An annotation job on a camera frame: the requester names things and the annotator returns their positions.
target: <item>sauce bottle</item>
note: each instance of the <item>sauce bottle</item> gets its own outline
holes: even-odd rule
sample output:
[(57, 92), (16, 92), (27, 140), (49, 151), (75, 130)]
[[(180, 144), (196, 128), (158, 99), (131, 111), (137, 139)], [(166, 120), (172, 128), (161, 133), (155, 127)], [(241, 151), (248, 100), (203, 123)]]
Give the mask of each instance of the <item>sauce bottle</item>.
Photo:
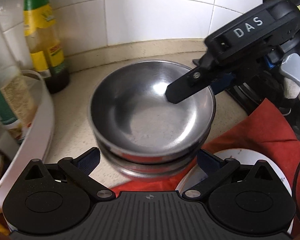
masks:
[(49, 0), (24, 0), (24, 33), (35, 70), (44, 78), (50, 93), (69, 84), (69, 71), (56, 31)]

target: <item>white tray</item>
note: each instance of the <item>white tray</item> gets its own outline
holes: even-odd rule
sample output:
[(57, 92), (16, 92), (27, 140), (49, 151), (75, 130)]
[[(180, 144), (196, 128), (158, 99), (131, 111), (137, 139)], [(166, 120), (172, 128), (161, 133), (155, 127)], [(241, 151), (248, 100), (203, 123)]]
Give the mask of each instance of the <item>white tray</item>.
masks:
[(54, 131), (54, 107), (44, 80), (35, 71), (23, 70), (22, 73), (38, 80), (30, 87), (38, 110), (16, 156), (0, 180), (0, 213), (5, 197), (28, 162), (34, 158), (45, 159)]

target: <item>black cable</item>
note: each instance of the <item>black cable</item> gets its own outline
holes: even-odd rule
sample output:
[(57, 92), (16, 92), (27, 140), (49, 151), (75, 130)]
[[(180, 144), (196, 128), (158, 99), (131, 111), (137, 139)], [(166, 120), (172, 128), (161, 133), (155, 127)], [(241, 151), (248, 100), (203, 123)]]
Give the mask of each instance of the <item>black cable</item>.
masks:
[(296, 203), (296, 215), (300, 221), (300, 210), (299, 210), (298, 203), (297, 203), (297, 180), (299, 177), (299, 172), (300, 172), (300, 162), (299, 162), (296, 172), (294, 174), (293, 183), (292, 183), (292, 198), (293, 198), (294, 202)]

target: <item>bowl rim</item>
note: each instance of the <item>bowl rim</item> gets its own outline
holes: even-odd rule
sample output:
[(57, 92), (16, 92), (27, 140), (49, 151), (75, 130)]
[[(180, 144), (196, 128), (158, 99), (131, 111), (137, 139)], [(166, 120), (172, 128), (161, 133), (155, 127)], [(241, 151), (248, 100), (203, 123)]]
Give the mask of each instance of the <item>bowl rim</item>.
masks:
[[(116, 70), (112, 71), (111, 73), (109, 73), (108, 75), (106, 75), (94, 88), (93, 90), (93, 93), (90, 97), (90, 100), (89, 100), (89, 105), (88, 105), (88, 123), (90, 125), (90, 127), (92, 128), (93, 130), (93, 133), (94, 133), (94, 137), (97, 137), (98, 136), (98, 140), (100, 140), (102, 143), (104, 143), (107, 147), (110, 147), (111, 148), (111, 151), (112, 152), (121, 152), (121, 153), (124, 153), (124, 154), (127, 154), (127, 155), (132, 155), (132, 156), (139, 156), (139, 157), (154, 157), (154, 154), (153, 153), (147, 153), (147, 152), (135, 152), (135, 151), (131, 151), (131, 150), (128, 150), (128, 149), (124, 149), (112, 142), (110, 142), (108, 139), (106, 139), (99, 131), (98, 129), (96, 128), (93, 120), (92, 120), (92, 115), (91, 115), (91, 105), (92, 105), (92, 100), (93, 100), (93, 97), (95, 95), (95, 92), (96, 90), (98, 89), (98, 87), (100, 86), (100, 84), (102, 84), (102, 82), (104, 80), (106, 80), (111, 74), (113, 74), (114, 72), (118, 71), (119, 69), (122, 69), (122, 68), (126, 68), (126, 67), (130, 67), (130, 66), (133, 66), (133, 65), (136, 65), (136, 64), (140, 64), (140, 63), (145, 63), (145, 62), (164, 62), (164, 63), (172, 63), (172, 64), (175, 64), (175, 65), (178, 65), (178, 66), (181, 66), (187, 70), (192, 70), (192, 68), (186, 66), (186, 65), (183, 65), (181, 63), (178, 63), (178, 62), (174, 62), (174, 61), (170, 61), (170, 60), (142, 60), (142, 61), (137, 61), (137, 62), (134, 62), (134, 63), (131, 63), (131, 64), (127, 64), (125, 66), (122, 66), (122, 67), (119, 67), (117, 68)], [(212, 96), (212, 102), (213, 102), (213, 106), (212, 106), (212, 115), (211, 115), (211, 119), (207, 125), (207, 127), (211, 127), (212, 125), (212, 122), (214, 120), (214, 117), (216, 115), (216, 108), (217, 108), (217, 103), (216, 103), (216, 97), (212, 91), (212, 88), (210, 86), (206, 87), (209, 89), (209, 92)], [(167, 155), (171, 155), (171, 154), (175, 154), (175, 153), (178, 153), (178, 152), (182, 152), (184, 150), (187, 150), (189, 147), (193, 146), (195, 143), (197, 143), (198, 141), (200, 141), (200, 138), (202, 138), (204, 136), (204, 134), (206, 133), (207, 129), (206, 130), (202, 130), (202, 132), (200, 134), (198, 134), (198, 136), (187, 142), (186, 144), (183, 144), (182, 147), (179, 147), (179, 148), (176, 148), (174, 150), (166, 150), (166, 151), (161, 151), (161, 152), (157, 152), (156, 153), (156, 157), (160, 157), (160, 156), (167, 156)]]

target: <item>triangular cutout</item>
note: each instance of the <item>triangular cutout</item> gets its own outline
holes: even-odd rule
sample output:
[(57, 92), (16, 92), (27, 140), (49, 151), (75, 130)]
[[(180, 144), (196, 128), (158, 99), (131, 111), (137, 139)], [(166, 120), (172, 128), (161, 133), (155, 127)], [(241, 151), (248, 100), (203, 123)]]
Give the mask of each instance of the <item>triangular cutout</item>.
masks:
[(30, 171), (28, 172), (25, 180), (30, 180), (30, 179), (40, 179), (43, 178), (43, 175), (40, 171), (40, 168), (38, 165), (34, 165)]
[(268, 169), (265, 166), (260, 166), (256, 175), (256, 179), (266, 179), (266, 180), (272, 180), (272, 177), (268, 171)]

